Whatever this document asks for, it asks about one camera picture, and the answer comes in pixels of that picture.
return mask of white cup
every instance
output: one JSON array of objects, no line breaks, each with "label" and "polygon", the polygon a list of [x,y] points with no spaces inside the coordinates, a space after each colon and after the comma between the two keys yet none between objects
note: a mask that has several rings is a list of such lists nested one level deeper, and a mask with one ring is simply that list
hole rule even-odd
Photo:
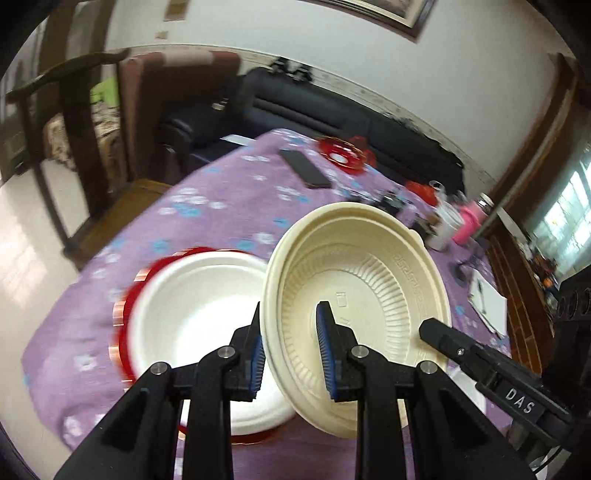
[{"label": "white cup", "polygon": [[447,202],[441,202],[435,208],[435,212],[441,218],[441,222],[435,227],[435,235],[427,240],[427,246],[441,251],[464,225],[464,220],[459,212]]}]

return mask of pink bottle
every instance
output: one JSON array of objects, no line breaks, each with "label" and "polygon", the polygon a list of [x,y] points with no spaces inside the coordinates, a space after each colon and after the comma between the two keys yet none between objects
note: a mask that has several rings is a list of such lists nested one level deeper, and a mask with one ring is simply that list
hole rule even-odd
[{"label": "pink bottle", "polygon": [[457,231],[453,241],[458,245],[464,245],[480,228],[482,222],[492,212],[494,205],[487,195],[481,193],[478,200],[461,207],[459,212],[464,219],[464,226]]},{"label": "pink bottle", "polygon": [[460,216],[464,220],[464,225],[454,235],[453,241],[458,245],[464,245],[480,228],[480,222],[476,214],[468,206],[460,208]]}]

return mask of white paper plate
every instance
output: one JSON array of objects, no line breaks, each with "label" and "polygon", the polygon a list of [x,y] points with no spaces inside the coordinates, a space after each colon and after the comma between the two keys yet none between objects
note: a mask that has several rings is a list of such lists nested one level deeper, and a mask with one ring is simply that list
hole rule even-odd
[{"label": "white paper plate", "polygon": [[[180,367],[227,345],[235,329],[252,321],[266,270],[253,255],[215,251],[180,258],[158,272],[140,293],[128,326],[136,377],[154,362]],[[182,425],[189,403],[184,403]],[[293,415],[265,365],[256,400],[231,402],[232,435],[263,432]]]}]

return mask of red bowl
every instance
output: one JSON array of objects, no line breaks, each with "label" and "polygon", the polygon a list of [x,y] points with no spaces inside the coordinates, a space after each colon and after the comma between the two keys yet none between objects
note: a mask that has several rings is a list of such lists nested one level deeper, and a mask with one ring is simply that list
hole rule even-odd
[{"label": "red bowl", "polygon": [[335,137],[318,140],[318,152],[328,161],[351,175],[365,171],[366,155],[353,144]]}]

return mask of white floor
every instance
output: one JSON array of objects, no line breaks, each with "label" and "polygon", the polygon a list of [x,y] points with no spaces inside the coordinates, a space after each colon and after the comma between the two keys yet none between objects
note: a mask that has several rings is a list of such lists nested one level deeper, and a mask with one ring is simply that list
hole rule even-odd
[{"label": "white floor", "polygon": [[[87,218],[75,173],[55,162],[44,170],[73,232]],[[61,255],[33,173],[0,187],[0,421],[41,480],[53,478],[69,451],[37,418],[23,382],[21,355],[54,302],[77,276]]]}]

